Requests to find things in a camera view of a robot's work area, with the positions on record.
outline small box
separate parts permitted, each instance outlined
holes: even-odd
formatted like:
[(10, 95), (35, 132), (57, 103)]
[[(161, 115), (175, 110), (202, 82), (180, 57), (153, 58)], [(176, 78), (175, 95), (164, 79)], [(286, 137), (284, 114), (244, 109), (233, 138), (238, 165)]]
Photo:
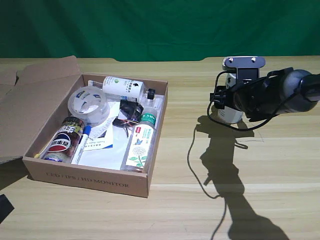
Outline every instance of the small box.
[(118, 76), (142, 81), (156, 94), (163, 95), (146, 173), (34, 158), (70, 115), (70, 95), (89, 80), (102, 83), (105, 77), (81, 73), (75, 56), (29, 65), (19, 73), (17, 81), (13, 71), (0, 74), (0, 164), (22, 157), (35, 181), (147, 198), (168, 100), (166, 81)]

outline pepsi logo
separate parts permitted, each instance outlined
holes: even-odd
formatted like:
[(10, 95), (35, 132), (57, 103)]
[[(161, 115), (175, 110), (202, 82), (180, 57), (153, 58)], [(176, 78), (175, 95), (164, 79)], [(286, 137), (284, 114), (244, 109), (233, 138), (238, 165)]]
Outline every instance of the pepsi logo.
[(48, 150), (49, 153), (62, 152), (67, 150), (71, 145), (70, 137), (65, 133), (59, 133), (52, 141)]

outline bottle label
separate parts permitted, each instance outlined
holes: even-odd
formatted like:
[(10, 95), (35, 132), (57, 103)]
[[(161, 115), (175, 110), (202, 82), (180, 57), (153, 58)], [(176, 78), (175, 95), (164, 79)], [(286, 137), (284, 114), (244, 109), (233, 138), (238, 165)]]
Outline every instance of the bottle label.
[(155, 124), (156, 124), (156, 117), (155, 117), (153, 114), (151, 114), (151, 113), (144, 113), (144, 114), (142, 115), (140, 121), (141, 121), (141, 122), (146, 121), (146, 122), (149, 122), (149, 123), (152, 123), (153, 125), (155, 125)]
[(125, 162), (127, 166), (144, 168), (153, 134), (154, 129), (149, 125), (140, 124), (135, 127)]
[(102, 89), (106, 94), (116, 95), (121, 100), (137, 102), (144, 89), (144, 83), (142, 81), (107, 76), (103, 81)]

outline bottle cap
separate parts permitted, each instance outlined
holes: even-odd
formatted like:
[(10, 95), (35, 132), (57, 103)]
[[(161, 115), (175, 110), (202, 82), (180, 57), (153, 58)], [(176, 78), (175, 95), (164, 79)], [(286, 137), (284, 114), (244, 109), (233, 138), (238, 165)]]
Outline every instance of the bottle cap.
[(155, 98), (156, 90), (149, 88), (147, 91), (147, 99), (153, 100)]

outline white bottle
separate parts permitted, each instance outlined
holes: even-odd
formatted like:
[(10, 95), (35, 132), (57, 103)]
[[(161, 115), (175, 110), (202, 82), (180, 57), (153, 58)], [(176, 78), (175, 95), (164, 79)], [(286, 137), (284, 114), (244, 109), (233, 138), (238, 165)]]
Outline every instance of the white bottle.
[(154, 95), (142, 105), (140, 122), (134, 126), (126, 148), (121, 168), (122, 171), (145, 173), (151, 160), (151, 147), (155, 137), (155, 124), (158, 111), (154, 108)]
[(102, 90), (109, 98), (141, 103), (148, 89), (142, 81), (107, 76), (103, 81)]
[[(228, 75), (226, 76), (225, 87), (227, 89), (231, 88), (236, 84), (236, 81), (236, 75), (228, 73)], [(242, 119), (242, 116), (242, 111), (235, 110), (228, 106), (224, 106), (224, 109), (218, 110), (218, 117), (229, 124), (236, 124)]]

